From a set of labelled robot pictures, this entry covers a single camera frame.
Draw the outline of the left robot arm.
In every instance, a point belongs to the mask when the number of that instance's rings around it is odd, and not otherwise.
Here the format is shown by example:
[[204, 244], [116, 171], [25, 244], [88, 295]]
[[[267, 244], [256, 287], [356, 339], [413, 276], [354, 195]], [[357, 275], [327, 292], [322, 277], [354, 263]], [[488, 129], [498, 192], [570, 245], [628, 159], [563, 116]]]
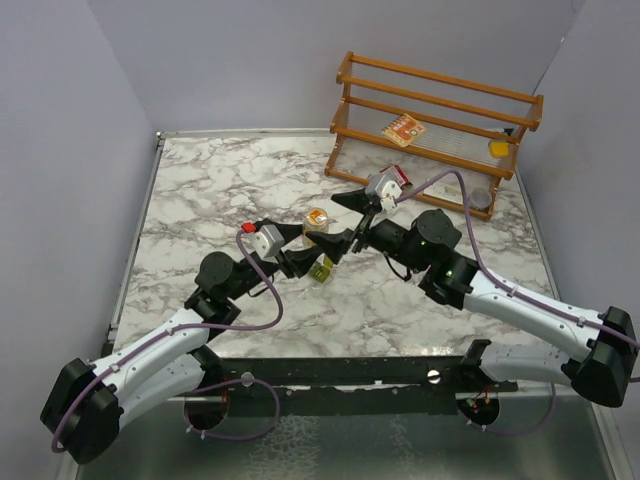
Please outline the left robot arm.
[[62, 367], [40, 414], [52, 433], [51, 449], [77, 463], [101, 455], [136, 416], [173, 395], [206, 395], [220, 385], [221, 371], [206, 345], [224, 331], [238, 331], [235, 300], [254, 287], [276, 290], [273, 276], [301, 278], [322, 255], [318, 246], [290, 250], [303, 236], [300, 224], [269, 219], [247, 222], [235, 241], [236, 261], [214, 251], [200, 263], [196, 289], [165, 323], [124, 350], [102, 359], [76, 358]]

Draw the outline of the green pill organizer box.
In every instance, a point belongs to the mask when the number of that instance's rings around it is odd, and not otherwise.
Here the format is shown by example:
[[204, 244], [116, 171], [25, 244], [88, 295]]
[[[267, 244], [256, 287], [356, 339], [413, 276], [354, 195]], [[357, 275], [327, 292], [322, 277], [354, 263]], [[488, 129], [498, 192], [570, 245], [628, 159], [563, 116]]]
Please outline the green pill organizer box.
[[308, 276], [319, 283], [325, 283], [331, 275], [333, 262], [326, 256], [318, 258], [308, 271]]

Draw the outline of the clear pill bottle gold lid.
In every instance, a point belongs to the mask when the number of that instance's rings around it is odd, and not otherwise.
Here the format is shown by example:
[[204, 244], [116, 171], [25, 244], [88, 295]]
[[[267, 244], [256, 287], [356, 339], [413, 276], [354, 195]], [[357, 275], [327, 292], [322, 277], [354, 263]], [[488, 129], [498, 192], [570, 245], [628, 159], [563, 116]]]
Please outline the clear pill bottle gold lid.
[[312, 247], [314, 242], [307, 236], [307, 232], [322, 232], [327, 233], [329, 231], [330, 218], [327, 212], [319, 207], [311, 208], [304, 217], [303, 220], [303, 235], [302, 242], [305, 247]]

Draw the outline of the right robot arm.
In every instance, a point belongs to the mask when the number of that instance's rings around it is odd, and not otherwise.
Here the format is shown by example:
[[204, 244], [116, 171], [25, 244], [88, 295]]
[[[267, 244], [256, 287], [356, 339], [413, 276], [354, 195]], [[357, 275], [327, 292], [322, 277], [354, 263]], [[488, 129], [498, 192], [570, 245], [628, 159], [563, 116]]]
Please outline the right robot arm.
[[527, 379], [567, 385], [606, 407], [623, 404], [639, 353], [626, 311], [614, 306], [602, 312], [580, 308], [506, 280], [480, 257], [457, 252], [461, 233], [441, 209], [423, 211], [404, 228], [389, 219], [377, 221], [380, 205], [363, 189], [331, 199], [362, 215], [354, 229], [308, 233], [333, 263], [347, 252], [372, 248], [421, 274], [418, 286], [432, 301], [493, 317], [548, 344], [542, 352], [518, 355], [512, 347], [488, 343], [480, 356], [459, 367], [467, 389], [481, 391], [494, 380]]

